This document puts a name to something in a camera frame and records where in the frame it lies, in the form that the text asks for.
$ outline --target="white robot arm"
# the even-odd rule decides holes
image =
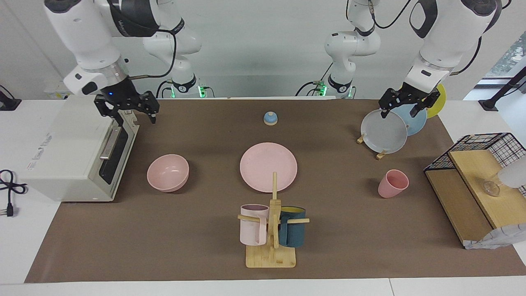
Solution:
[[[495,24],[501,10],[501,0],[419,0],[411,12],[410,24],[424,39],[424,45],[402,88],[389,88],[380,99],[382,117],[403,104],[416,104],[411,110],[413,117],[431,107],[440,96],[436,86],[451,74],[482,33]]]
[[[376,6],[380,0],[373,0]],[[325,40],[325,51],[332,57],[331,72],[324,79],[327,95],[346,97],[351,89],[356,64],[354,56],[374,54],[380,48],[380,36],[369,11],[369,0],[352,0],[348,7],[348,20],[355,26],[352,32],[337,32]]]
[[[135,109],[154,123],[159,112],[152,92],[138,94],[132,80],[164,75],[129,77],[112,36],[144,37],[150,54],[173,64],[169,73],[178,86],[175,91],[199,92],[198,80],[182,55],[199,51],[201,42],[185,27],[173,0],[45,0],[44,6],[55,31],[77,60],[64,83],[75,94],[100,90],[104,98],[98,96],[95,104],[101,115],[116,118],[118,110]]]

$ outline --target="pink bowl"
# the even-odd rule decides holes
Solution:
[[[184,157],[166,154],[151,163],[146,178],[153,188],[172,192],[185,185],[189,171],[190,167]]]

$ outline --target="black wire cage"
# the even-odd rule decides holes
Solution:
[[[526,149],[511,133],[467,135],[428,165],[424,171],[456,169],[449,158],[451,151],[489,150],[501,167],[506,167],[526,156]],[[519,188],[526,198],[526,186]]]

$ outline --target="pink mug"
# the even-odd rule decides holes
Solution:
[[[245,245],[264,245],[267,243],[267,219],[269,207],[262,204],[244,204],[241,215],[259,218],[259,222],[241,219],[239,241]]]
[[[383,176],[378,186],[378,194],[388,199],[409,187],[409,178],[399,170],[390,170]]]

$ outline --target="teal mug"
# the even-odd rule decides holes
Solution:
[[[298,206],[282,206],[279,219],[279,244],[290,248],[297,248],[305,241],[305,223],[288,224],[289,219],[305,218],[305,209]]]

